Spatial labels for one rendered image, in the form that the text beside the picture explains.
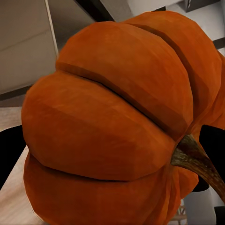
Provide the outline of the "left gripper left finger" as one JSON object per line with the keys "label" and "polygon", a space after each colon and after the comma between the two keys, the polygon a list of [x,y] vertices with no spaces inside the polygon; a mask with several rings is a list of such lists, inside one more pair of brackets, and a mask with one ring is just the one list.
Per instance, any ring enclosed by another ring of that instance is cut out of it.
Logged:
{"label": "left gripper left finger", "polygon": [[0,132],[0,190],[25,147],[22,125]]}

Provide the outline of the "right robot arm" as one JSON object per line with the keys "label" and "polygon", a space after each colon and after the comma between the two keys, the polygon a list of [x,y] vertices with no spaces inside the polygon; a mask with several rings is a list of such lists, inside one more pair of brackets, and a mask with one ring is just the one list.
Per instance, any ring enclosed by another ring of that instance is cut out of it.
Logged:
{"label": "right robot arm", "polygon": [[225,206],[214,207],[210,185],[200,176],[194,190],[183,198],[187,225],[225,225]]}

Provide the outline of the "pumpkin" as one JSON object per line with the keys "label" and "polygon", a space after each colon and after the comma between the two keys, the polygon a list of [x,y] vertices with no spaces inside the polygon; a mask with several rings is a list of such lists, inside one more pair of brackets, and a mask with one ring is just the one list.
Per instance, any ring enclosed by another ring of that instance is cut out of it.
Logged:
{"label": "pumpkin", "polygon": [[202,177],[199,142],[225,130],[225,57],[193,20],[151,11],[72,36],[21,108],[23,181],[49,225],[167,225]]}

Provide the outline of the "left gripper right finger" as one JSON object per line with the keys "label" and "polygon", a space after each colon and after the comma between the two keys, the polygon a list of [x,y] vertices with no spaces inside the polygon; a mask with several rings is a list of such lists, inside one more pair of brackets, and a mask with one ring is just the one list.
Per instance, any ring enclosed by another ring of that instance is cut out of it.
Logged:
{"label": "left gripper right finger", "polygon": [[204,124],[199,142],[225,183],[225,130]]}

